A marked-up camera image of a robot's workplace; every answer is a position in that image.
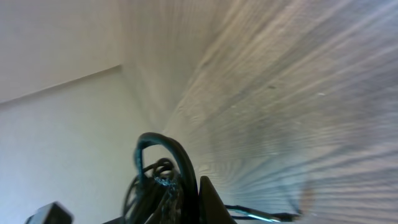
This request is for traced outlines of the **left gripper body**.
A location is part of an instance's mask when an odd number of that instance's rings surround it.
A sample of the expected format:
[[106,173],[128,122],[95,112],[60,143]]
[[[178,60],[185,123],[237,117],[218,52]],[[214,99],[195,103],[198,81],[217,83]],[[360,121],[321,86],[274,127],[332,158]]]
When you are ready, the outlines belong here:
[[40,207],[24,224],[72,224],[73,215],[59,202]]

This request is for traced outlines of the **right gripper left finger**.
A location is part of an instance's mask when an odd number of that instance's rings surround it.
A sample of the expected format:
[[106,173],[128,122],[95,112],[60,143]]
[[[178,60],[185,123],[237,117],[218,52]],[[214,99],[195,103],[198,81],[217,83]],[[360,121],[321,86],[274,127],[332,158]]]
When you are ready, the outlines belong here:
[[163,214],[161,208],[143,208],[134,207],[126,215],[106,221],[103,224],[160,224]]

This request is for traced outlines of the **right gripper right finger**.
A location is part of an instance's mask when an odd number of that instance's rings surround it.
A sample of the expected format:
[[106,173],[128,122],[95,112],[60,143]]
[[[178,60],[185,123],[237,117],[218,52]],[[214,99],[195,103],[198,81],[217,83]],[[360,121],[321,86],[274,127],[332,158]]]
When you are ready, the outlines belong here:
[[236,224],[207,176],[200,177],[199,201],[200,223]]

